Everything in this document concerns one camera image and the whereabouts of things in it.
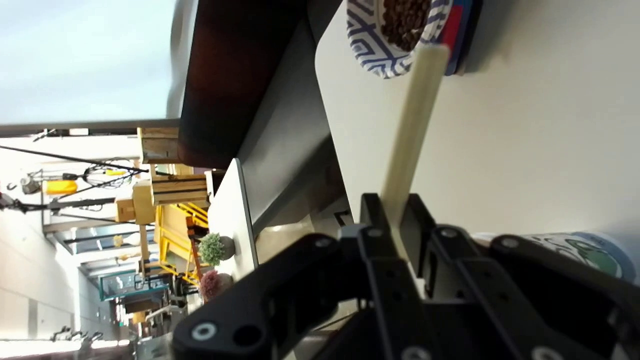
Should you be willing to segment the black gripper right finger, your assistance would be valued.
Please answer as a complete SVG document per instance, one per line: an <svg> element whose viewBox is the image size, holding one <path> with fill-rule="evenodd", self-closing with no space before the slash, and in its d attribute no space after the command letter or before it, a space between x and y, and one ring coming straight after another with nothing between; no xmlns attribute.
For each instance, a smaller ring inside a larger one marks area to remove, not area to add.
<svg viewBox="0 0 640 360"><path fill-rule="evenodd" d="M640 360L640 288L525 237L476 244L407 200L403 241L431 302L466 311L488 360Z"/></svg>

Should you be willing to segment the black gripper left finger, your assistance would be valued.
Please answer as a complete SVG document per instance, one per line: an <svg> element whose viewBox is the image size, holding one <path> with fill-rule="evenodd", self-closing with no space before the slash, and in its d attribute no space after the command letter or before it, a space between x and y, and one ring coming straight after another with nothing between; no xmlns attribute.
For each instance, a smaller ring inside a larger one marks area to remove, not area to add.
<svg viewBox="0 0 640 360"><path fill-rule="evenodd" d="M341 237L303 237L188 314L171 351L175 360L283 360L347 301L363 308L329 341L322 360L428 360L425 302L374 194Z"/></svg>

